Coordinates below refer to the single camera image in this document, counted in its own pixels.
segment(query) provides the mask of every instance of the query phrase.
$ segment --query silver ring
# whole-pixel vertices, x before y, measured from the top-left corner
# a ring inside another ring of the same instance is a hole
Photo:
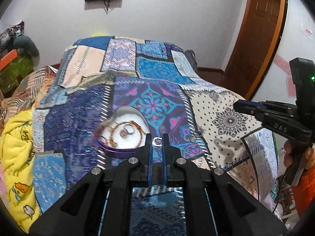
[[[130,126],[133,129],[133,131],[128,131],[127,126]],[[134,126],[131,123],[125,124],[122,128],[126,131],[128,135],[132,135],[135,132]]]
[[[157,145],[157,144],[155,143],[155,140],[157,140],[157,139],[161,140],[161,143],[160,143],[159,145]],[[162,138],[161,138],[161,137],[155,137],[155,138],[153,139],[152,145],[154,145],[154,146],[156,146],[156,147],[162,146]]]

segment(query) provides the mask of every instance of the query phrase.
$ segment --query wooden door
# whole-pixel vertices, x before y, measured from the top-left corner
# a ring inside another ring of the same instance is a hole
[[[279,24],[280,3],[281,0],[248,0],[247,2],[241,30],[222,84],[245,98],[248,98],[248,92],[257,81],[259,73],[267,68],[267,65],[265,68],[263,65],[268,53],[273,53],[274,48],[271,51],[270,49],[272,42],[278,39],[275,34]]]

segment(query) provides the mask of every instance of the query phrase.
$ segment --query orange jacket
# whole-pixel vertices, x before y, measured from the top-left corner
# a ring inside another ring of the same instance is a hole
[[[299,184],[291,188],[296,210],[300,217],[315,197],[315,164],[310,170],[302,174]]]

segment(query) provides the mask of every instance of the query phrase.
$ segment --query finger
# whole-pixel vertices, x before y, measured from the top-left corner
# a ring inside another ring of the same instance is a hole
[[[305,157],[308,160],[306,165],[305,165],[305,169],[309,170],[311,169],[314,164],[315,164],[315,152],[313,148],[308,148],[305,152]]]
[[[292,151],[292,145],[290,143],[290,140],[287,140],[284,144],[284,149],[285,149],[285,152],[290,154],[291,151]]]
[[[285,153],[284,154],[284,165],[286,168],[288,168],[292,163],[293,163],[293,158],[291,157],[290,154]]]

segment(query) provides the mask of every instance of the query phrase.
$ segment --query patchwork bedspread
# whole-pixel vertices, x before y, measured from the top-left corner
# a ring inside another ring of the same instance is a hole
[[[277,177],[273,137],[254,117],[233,110],[239,98],[199,78],[174,44],[114,36],[75,42],[33,113],[41,211],[93,167],[107,170],[121,162],[99,158],[91,144],[97,125],[121,106],[140,111],[153,137],[168,133],[182,157],[204,169],[223,168],[264,199]],[[153,159],[162,161],[160,147],[154,147]],[[181,189],[152,186],[134,189],[133,196],[130,235],[185,235]]]

